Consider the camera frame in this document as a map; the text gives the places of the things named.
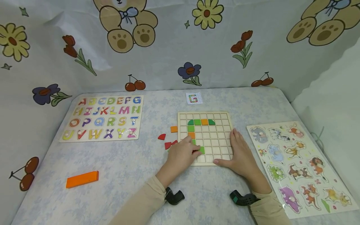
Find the orange square piece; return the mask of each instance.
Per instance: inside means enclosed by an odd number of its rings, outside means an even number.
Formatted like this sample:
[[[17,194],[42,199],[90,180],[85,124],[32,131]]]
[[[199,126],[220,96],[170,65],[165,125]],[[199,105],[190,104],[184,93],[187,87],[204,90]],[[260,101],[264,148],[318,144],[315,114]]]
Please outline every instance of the orange square piece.
[[[171,133],[177,133],[177,126],[170,127]]]
[[[73,188],[83,184],[88,184],[99,180],[99,171],[93,171],[86,174],[81,174],[69,177],[66,181],[66,188]]]
[[[195,132],[188,132],[188,135],[189,135],[192,139],[195,139]]]
[[[209,125],[209,121],[207,119],[202,119],[201,125]]]

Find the alphabet puzzle board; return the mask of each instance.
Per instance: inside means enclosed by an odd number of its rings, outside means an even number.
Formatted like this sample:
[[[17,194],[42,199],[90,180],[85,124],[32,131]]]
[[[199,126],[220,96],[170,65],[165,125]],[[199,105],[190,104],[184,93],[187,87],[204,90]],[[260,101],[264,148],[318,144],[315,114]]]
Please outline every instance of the alphabet puzzle board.
[[[233,158],[230,131],[233,129],[228,112],[178,112],[178,140],[191,136],[200,145],[202,155],[192,166],[216,166],[214,159]]]
[[[136,140],[143,95],[94,96],[77,103],[60,142]]]
[[[359,209],[299,122],[247,129],[290,219]]]

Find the small star print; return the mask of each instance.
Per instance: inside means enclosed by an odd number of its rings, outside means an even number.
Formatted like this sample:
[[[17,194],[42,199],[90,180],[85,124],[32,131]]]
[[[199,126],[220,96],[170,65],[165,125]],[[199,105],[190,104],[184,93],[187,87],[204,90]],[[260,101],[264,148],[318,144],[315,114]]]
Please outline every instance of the small star print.
[[[21,15],[26,16],[26,17],[29,17],[29,15],[28,15],[27,12],[26,12],[26,8],[21,8],[21,7],[19,7],[19,8],[20,8],[20,10],[21,10]]]
[[[189,21],[186,22],[185,26],[186,26],[186,29],[190,26]]]
[[[8,64],[4,64],[4,66],[2,67],[2,69],[7,69],[7,70],[10,70],[10,68],[13,67],[13,66],[9,66]]]

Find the yellow flower print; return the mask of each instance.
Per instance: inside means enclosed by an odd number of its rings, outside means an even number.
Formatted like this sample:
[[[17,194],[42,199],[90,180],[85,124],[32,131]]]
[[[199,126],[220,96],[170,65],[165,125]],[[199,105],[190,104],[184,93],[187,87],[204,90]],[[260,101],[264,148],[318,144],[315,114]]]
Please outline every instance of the yellow flower print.
[[[16,27],[13,23],[8,23],[6,27],[0,25],[0,45],[4,46],[4,56],[14,56],[18,62],[23,56],[29,56],[27,50],[30,49],[30,45],[25,41],[27,36],[24,31],[24,26]]]
[[[194,24],[198,26],[201,24],[201,29],[205,30],[210,27],[215,28],[215,23],[220,23],[223,10],[223,5],[218,5],[218,0],[199,0],[197,9],[193,10],[193,17],[196,17]]]

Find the teddy bear print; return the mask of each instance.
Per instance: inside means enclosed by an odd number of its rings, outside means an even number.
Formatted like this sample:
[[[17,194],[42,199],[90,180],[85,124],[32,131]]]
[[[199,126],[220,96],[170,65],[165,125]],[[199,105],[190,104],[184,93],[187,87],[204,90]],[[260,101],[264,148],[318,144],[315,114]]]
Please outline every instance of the teddy bear print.
[[[93,0],[100,21],[108,31],[111,48],[119,53],[130,51],[134,44],[148,47],[155,41],[155,14],[145,10],[147,0]]]
[[[298,42],[307,37],[309,43],[314,46],[333,42],[344,30],[351,29],[359,23],[359,4],[360,0],[314,0],[302,14],[301,21],[289,32],[288,42]],[[319,23],[321,16],[330,17],[330,20]]]

